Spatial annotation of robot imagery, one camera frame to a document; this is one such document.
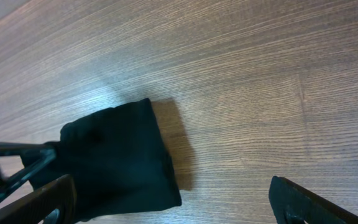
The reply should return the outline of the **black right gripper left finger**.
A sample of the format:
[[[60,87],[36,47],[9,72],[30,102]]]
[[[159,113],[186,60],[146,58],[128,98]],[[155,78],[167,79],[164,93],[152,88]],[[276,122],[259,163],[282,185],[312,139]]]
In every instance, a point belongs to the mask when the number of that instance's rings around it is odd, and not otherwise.
[[[76,189],[63,175],[0,209],[0,224],[73,223]]]

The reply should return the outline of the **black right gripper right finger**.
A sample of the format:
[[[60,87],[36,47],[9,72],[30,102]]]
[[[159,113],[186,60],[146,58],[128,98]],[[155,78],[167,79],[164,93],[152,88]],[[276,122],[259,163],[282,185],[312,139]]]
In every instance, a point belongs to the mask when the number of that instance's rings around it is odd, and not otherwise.
[[[268,199],[278,224],[358,224],[357,215],[284,177],[272,177]]]

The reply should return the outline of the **black polo shirt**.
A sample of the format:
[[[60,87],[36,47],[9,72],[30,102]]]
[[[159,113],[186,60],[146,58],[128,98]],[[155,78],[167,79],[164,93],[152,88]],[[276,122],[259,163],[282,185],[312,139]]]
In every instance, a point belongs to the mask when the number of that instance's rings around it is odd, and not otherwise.
[[[75,222],[182,204],[172,158],[148,98],[70,122],[49,146],[57,157],[30,184],[39,189],[71,175],[77,192]]]

